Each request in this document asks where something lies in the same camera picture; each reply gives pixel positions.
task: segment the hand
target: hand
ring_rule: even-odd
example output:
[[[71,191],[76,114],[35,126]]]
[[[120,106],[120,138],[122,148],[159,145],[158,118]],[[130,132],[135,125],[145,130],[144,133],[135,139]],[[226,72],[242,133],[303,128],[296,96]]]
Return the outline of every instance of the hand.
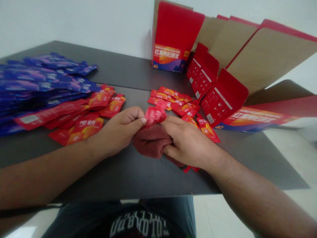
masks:
[[[206,170],[220,165],[222,157],[228,155],[194,125],[178,117],[168,116],[161,125],[174,143],[166,146],[164,153],[183,164]]]
[[[97,158],[119,153],[126,148],[132,137],[146,124],[144,112],[138,106],[130,107],[111,118],[88,143]]]

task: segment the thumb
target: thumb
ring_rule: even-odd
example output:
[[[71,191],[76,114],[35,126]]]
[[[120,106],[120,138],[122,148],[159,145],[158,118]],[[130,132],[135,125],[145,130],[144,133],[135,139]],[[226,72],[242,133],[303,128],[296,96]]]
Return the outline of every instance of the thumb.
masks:
[[[179,150],[173,145],[167,145],[164,148],[164,154],[172,157],[173,159],[178,161],[179,158]]]
[[[135,135],[146,124],[146,121],[146,118],[142,117],[129,123],[127,125],[129,132]]]

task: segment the forearm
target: forearm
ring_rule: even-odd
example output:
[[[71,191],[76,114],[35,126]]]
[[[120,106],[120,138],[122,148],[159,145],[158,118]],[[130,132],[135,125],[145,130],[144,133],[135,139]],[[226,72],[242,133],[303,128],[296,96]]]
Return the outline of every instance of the forearm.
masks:
[[[274,184],[223,152],[206,170],[226,201],[254,232],[267,237],[316,237],[316,222]]]
[[[50,203],[103,158],[89,140],[0,170],[0,209]]]

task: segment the person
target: person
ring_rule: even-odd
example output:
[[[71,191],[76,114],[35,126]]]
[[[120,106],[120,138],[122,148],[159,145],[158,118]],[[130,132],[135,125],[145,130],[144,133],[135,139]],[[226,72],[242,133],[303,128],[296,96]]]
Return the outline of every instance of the person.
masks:
[[[89,139],[0,170],[0,209],[46,205],[68,186],[129,145],[145,125],[140,107],[128,108]],[[284,192],[251,171],[178,117],[161,124],[173,139],[166,155],[207,171],[237,216],[264,237],[317,237],[316,222]],[[30,215],[1,219],[2,234]],[[43,237],[195,237],[193,198],[64,205]]]

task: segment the barcode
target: barcode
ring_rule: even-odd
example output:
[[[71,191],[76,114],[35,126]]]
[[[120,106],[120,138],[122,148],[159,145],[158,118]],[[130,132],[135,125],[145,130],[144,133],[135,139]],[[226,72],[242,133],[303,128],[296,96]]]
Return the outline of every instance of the barcode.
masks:
[[[207,119],[208,119],[210,124],[213,124],[215,122],[215,120],[212,118],[212,116],[210,114],[207,115]]]
[[[200,97],[200,94],[199,94],[198,91],[195,93],[195,95],[196,95],[196,98],[197,98],[197,99]]]
[[[30,115],[30,116],[26,116],[26,117],[22,117],[21,118],[21,121],[24,123],[24,124],[29,124],[31,122],[34,122],[36,120],[38,120],[39,118],[35,115]]]

